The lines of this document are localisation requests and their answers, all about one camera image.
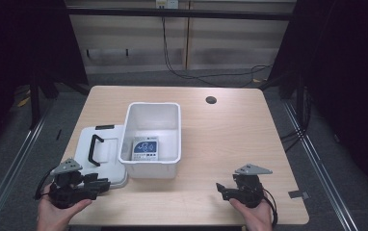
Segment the black metal stand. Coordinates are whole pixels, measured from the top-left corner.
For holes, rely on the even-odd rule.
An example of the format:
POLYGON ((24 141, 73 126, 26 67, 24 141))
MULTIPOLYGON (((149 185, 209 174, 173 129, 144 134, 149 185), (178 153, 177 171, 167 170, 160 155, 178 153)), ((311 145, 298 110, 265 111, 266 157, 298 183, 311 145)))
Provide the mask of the black metal stand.
POLYGON ((56 83, 62 83, 82 95, 88 95, 90 92, 88 89, 59 76, 39 77, 36 73, 32 74, 30 77, 30 98, 32 110, 31 130, 36 128, 37 124, 41 120, 39 91, 42 90, 47 98, 54 99, 59 95, 58 89, 55 86, 56 83))

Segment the person's left hand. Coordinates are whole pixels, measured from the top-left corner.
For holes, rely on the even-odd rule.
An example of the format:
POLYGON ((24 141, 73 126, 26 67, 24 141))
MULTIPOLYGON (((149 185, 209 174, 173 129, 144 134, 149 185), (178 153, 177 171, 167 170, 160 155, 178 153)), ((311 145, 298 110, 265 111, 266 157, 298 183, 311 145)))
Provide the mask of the person's left hand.
POLYGON ((66 231, 71 219, 91 204, 90 199, 84 199, 69 208, 59 209, 48 195, 43 195, 38 207, 37 231, 66 231))

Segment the black curtain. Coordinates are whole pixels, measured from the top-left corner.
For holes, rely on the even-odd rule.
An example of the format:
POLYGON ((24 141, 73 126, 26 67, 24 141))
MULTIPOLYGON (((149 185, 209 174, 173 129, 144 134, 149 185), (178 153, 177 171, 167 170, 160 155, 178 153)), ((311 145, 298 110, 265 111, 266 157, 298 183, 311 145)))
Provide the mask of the black curtain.
POLYGON ((368 176, 368 0, 296 0, 269 79, 303 83, 368 176))
POLYGON ((0 131, 14 91, 34 73, 88 83, 65 0, 0 0, 0 131))

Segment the yellow floor tape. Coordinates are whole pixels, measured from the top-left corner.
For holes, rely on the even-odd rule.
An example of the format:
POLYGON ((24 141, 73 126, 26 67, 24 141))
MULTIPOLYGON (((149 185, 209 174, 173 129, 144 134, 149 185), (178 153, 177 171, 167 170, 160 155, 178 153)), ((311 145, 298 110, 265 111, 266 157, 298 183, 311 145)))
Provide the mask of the yellow floor tape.
POLYGON ((23 95, 23 97, 19 100, 17 103, 17 107, 23 107, 25 106, 31 99, 31 91, 27 90, 26 93, 23 95))

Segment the aluminium floor rail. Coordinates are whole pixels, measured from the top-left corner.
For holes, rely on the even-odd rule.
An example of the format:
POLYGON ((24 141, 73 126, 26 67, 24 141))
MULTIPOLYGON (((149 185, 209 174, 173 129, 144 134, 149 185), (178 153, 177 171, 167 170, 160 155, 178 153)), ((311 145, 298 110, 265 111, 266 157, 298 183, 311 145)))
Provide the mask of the aluminium floor rail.
POLYGON ((293 105, 289 101, 284 102, 283 105, 295 131, 298 133, 299 141, 301 142, 302 147, 306 155, 308 156, 308 159, 310 160, 310 163, 314 167, 314 170, 318 175, 322 187, 324 188, 329 198, 330 204, 335 214, 337 215, 343 229, 345 231, 359 231, 355 223, 355 219, 352 216, 352 213, 350 212, 340 192, 336 189, 333 181, 331 180, 329 173, 325 165, 323 164, 323 161, 320 158, 313 142, 298 123, 297 112, 294 109, 293 105))
POLYGON ((23 169, 25 162, 28 159, 35 142, 39 137, 39 134, 45 124, 46 118, 49 115, 52 107, 53 102, 50 101, 47 104, 46 109, 44 110, 42 116, 36 123, 35 127, 28 132, 25 141, 18 150, 15 158, 13 159, 12 164, 8 168, 7 173, 5 174, 3 180, 0 183, 0 212, 5 202, 7 201, 7 198, 13 188, 15 181, 18 178, 20 171, 23 169))

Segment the grey tape patch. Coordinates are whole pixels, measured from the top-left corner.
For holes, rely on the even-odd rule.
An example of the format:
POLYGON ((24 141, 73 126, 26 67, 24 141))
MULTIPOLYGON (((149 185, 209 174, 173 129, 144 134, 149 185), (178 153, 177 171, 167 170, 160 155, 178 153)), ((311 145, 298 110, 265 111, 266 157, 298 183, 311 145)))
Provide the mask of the grey tape patch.
POLYGON ((288 193, 291 199, 301 198, 302 200, 306 200, 309 198, 308 192, 302 191, 291 191, 288 193))

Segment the white wall socket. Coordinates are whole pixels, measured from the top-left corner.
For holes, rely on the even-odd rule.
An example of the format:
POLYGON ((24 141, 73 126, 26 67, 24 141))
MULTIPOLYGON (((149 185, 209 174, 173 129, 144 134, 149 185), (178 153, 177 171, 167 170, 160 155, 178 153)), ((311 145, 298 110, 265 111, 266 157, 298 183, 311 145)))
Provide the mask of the white wall socket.
POLYGON ((179 8, 179 1, 178 0, 155 0, 155 5, 157 9, 177 10, 179 8))

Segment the white plastic storage bin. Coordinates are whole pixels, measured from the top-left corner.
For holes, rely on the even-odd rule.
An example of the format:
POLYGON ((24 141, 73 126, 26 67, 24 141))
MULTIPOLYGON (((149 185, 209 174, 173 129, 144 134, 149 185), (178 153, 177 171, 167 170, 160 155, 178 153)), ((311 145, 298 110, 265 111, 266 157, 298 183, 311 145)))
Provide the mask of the white plastic storage bin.
POLYGON ((118 160, 131 178, 172 179, 181 160, 181 108, 177 103, 129 105, 118 160), (135 137, 158 138, 157 161, 132 161, 135 137))

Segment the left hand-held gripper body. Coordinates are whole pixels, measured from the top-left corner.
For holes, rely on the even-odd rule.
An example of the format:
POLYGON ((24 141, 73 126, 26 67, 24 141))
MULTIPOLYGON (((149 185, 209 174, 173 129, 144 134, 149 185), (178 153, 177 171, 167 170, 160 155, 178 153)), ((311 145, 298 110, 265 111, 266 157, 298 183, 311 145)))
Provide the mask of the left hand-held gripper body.
POLYGON ((96 199, 97 193, 89 189, 89 183, 83 182, 82 168, 74 159, 68 158, 51 170, 54 179, 48 196, 55 207, 66 209, 81 200, 96 199))

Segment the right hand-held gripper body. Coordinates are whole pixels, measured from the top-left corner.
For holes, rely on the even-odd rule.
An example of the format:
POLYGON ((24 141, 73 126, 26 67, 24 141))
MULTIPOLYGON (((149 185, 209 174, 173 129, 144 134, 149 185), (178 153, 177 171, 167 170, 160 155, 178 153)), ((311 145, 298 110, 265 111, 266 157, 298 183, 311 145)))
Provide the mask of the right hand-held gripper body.
POLYGON ((272 173, 269 169, 253 164, 246 164, 237 168, 233 174, 233 180, 237 185, 234 198, 248 208, 257 207, 262 200, 265 200, 271 208, 274 208, 272 202, 264 194, 264 188, 259 179, 260 174, 272 173))

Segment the white and blue box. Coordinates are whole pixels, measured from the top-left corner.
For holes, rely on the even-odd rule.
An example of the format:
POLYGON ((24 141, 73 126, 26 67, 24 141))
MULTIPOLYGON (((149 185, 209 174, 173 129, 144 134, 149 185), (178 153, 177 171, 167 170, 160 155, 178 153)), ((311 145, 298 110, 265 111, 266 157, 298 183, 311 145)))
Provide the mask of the white and blue box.
POLYGON ((135 137, 133 140, 132 161, 157 161, 157 137, 135 137))

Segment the person's right hand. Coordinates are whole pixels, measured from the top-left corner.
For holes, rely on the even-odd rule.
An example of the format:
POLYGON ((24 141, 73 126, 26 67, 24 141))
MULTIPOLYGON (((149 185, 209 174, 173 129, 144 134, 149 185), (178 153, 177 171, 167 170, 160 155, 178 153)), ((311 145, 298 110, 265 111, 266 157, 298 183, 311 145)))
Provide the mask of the person's right hand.
POLYGON ((264 199, 255 208, 248 208, 235 198, 229 203, 241 214, 249 231, 273 231, 272 209, 264 199))

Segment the white lid with black handle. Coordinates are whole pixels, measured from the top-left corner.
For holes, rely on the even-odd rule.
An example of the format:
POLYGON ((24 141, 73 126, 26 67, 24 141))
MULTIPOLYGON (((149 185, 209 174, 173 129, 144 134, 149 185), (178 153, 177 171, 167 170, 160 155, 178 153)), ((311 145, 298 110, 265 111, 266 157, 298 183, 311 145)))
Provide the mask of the white lid with black handle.
POLYGON ((82 166, 82 174, 97 173, 107 178, 110 188, 122 188, 127 183, 125 166, 118 160, 123 125, 100 125, 82 130, 74 160, 82 166))

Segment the black horizontal frame bar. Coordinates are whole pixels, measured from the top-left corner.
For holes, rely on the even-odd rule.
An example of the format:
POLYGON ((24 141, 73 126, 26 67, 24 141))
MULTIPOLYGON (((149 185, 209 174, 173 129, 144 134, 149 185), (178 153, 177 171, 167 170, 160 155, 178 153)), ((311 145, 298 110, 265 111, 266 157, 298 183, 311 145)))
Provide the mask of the black horizontal frame bar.
POLYGON ((294 18, 292 13, 255 13, 255 12, 224 12, 202 10, 157 10, 157 9, 125 9, 125 8, 66 8, 68 14, 81 15, 115 15, 115 16, 159 16, 187 18, 218 18, 218 19, 249 19, 249 20, 281 20, 294 18))

